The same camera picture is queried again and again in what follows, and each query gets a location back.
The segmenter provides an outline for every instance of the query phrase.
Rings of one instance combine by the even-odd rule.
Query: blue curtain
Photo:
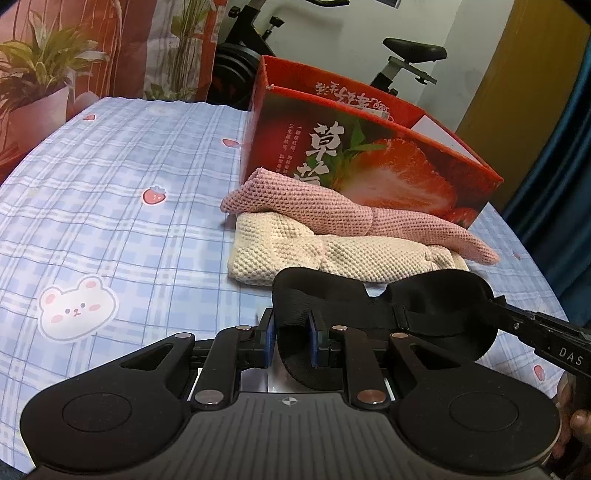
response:
[[[569,321],[591,325],[591,41],[554,132],[502,215]]]

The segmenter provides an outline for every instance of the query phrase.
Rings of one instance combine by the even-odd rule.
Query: exercise bike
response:
[[[253,25],[266,0],[251,0],[242,9],[232,7],[228,11],[230,18],[236,21],[232,26],[226,41],[217,46],[213,63],[212,84],[207,95],[207,102],[213,105],[229,105],[239,110],[247,110],[256,71],[261,56],[276,56],[267,44],[267,38],[273,29],[280,28],[284,21],[278,17],[271,17],[269,26],[260,34]],[[344,7],[349,0],[306,0],[319,7]],[[383,92],[397,95],[398,91],[391,88],[394,77],[400,70],[408,70],[417,75],[417,81],[437,83],[426,72],[414,67],[414,63],[443,60],[447,57],[444,47],[417,43],[399,38],[386,38],[383,44],[402,59],[391,56],[388,64],[379,72],[372,83],[372,87]]]

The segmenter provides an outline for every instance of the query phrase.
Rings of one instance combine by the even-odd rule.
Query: strawberry print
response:
[[[166,191],[159,186],[152,186],[145,189],[142,194],[142,201],[146,205],[158,205],[166,199]]]
[[[544,372],[544,369],[541,365],[536,365],[534,367],[534,373],[535,376],[538,377],[538,380],[540,380],[541,382],[543,382],[546,379],[546,372]]]
[[[380,149],[353,157],[333,186],[350,200],[370,207],[444,215],[457,201],[456,189],[435,171],[423,151],[401,138],[374,142]]]
[[[240,142],[237,142],[236,140],[231,140],[229,138],[223,138],[222,143],[230,148],[238,148],[240,146]]]

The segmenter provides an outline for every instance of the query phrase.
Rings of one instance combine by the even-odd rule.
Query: bed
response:
[[[233,219],[219,204],[238,185],[245,115],[205,103],[102,99],[0,187],[2,461],[33,467],[19,417],[43,388],[172,333],[203,339],[254,325],[271,305],[269,289],[226,272]],[[491,205],[471,230],[501,256],[492,267],[469,263],[496,294],[566,319]],[[74,307],[95,310],[66,337],[59,325],[69,317],[56,320],[56,312],[75,315]],[[549,396],[561,375],[507,333],[480,362]]]

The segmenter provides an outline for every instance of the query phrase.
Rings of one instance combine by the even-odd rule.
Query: human hand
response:
[[[566,445],[571,438],[576,437],[587,448],[591,448],[591,411],[573,408],[574,377],[566,372],[558,382],[558,411],[560,412],[561,428],[558,441],[552,448],[552,457],[556,460],[564,455]],[[587,458],[575,473],[577,479],[591,479],[591,462]]]

